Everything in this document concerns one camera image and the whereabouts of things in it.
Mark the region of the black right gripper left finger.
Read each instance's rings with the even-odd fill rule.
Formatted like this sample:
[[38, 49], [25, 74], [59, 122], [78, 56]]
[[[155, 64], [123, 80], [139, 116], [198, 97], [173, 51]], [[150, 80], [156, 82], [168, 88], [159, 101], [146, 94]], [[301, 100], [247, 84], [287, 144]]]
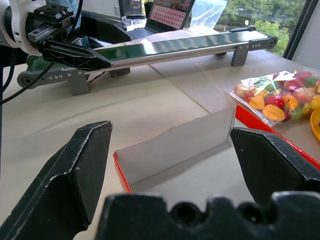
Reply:
[[0, 240], [73, 240], [86, 231], [101, 195], [111, 134], [109, 120], [78, 128], [0, 226]]

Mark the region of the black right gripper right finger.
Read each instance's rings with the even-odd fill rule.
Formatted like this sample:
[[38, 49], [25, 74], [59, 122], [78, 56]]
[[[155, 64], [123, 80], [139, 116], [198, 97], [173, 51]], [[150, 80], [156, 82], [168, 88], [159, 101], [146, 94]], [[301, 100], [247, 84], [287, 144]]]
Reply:
[[320, 194], [320, 170], [278, 134], [234, 127], [230, 137], [245, 184], [256, 203], [267, 203], [274, 192]]

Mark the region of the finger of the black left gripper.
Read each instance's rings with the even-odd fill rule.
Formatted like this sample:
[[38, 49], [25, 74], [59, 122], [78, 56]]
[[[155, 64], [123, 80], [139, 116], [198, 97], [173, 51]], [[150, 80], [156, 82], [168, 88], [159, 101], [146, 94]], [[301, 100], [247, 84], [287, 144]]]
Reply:
[[45, 40], [42, 42], [41, 53], [46, 61], [87, 72], [108, 69], [113, 66], [112, 61], [95, 50], [73, 43]]

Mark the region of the red cardboard box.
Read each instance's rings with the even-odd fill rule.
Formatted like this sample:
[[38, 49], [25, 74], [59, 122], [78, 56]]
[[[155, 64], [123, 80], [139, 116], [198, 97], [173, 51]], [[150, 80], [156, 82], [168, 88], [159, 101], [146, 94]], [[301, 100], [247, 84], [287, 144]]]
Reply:
[[[253, 201], [230, 136], [234, 127], [278, 134], [239, 105], [194, 119], [115, 151], [123, 189], [158, 193], [169, 202], [201, 202], [211, 195]], [[319, 163], [283, 139], [320, 171]]]

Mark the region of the green belt conveyor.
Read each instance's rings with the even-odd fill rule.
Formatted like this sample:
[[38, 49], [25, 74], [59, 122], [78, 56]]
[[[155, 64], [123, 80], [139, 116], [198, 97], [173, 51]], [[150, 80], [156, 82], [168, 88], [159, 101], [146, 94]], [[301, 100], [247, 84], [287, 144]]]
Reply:
[[[110, 45], [95, 49], [100, 55], [113, 62], [113, 66], [97, 71], [85, 71], [55, 63], [39, 80], [32, 85], [38, 86], [67, 82], [74, 96], [87, 94], [87, 79], [94, 73], [108, 72], [112, 77], [130, 72], [132, 67], [155, 63], [190, 59], [208, 55], [233, 53], [231, 66], [240, 67], [246, 62], [250, 51], [270, 50], [278, 43], [276, 36], [266, 36], [254, 27], [235, 29], [229, 32], [187, 36], [177, 39], [126, 42], [122, 45]], [[49, 65], [43, 57], [28, 57], [27, 69], [17, 77], [21, 87], [30, 84]]]

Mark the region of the yellow plastic dish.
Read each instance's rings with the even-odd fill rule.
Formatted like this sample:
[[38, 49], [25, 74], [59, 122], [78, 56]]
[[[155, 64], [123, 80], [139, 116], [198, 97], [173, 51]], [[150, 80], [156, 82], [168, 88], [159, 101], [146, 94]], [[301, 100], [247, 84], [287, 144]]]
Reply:
[[320, 109], [311, 113], [309, 121], [315, 138], [320, 142]]

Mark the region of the clear bag of toy fruits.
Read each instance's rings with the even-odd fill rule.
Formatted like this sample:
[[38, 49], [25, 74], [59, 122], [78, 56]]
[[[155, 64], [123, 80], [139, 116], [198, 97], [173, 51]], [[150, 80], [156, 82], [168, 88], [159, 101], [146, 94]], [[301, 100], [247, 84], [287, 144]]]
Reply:
[[320, 110], [320, 70], [303, 67], [249, 77], [225, 92], [272, 127]]

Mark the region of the black cup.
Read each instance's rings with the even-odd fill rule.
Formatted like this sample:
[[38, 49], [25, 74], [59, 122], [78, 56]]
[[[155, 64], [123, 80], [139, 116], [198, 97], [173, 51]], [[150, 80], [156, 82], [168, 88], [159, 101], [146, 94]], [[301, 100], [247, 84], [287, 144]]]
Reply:
[[153, 4], [154, 4], [153, 1], [146, 1], [144, 3], [145, 17], [147, 19], [149, 18], [150, 14], [151, 14], [151, 11], [152, 11], [152, 8], [153, 8]]

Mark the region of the open black laptop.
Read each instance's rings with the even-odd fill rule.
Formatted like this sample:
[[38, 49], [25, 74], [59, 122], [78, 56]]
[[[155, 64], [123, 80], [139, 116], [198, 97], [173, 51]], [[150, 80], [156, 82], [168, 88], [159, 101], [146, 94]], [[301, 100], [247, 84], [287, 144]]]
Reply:
[[133, 39], [181, 30], [192, 10], [195, 0], [153, 0], [145, 27], [128, 31]]

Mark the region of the clear plastic bag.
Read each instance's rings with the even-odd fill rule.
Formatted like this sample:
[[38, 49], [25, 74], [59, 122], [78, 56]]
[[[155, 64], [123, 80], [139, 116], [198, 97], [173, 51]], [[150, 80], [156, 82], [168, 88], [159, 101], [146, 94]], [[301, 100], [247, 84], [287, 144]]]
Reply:
[[195, 0], [185, 28], [205, 26], [214, 29], [228, 0]]

